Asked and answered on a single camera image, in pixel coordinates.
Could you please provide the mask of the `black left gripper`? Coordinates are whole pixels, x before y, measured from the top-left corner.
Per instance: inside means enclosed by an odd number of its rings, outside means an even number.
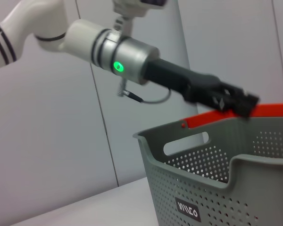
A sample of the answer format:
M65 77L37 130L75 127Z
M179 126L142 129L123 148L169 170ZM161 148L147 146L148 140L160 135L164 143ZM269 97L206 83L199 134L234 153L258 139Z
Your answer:
M163 59L148 61L144 79L176 91L192 104L200 103L221 113L249 118L259 97L246 90L221 82L214 75L196 73Z

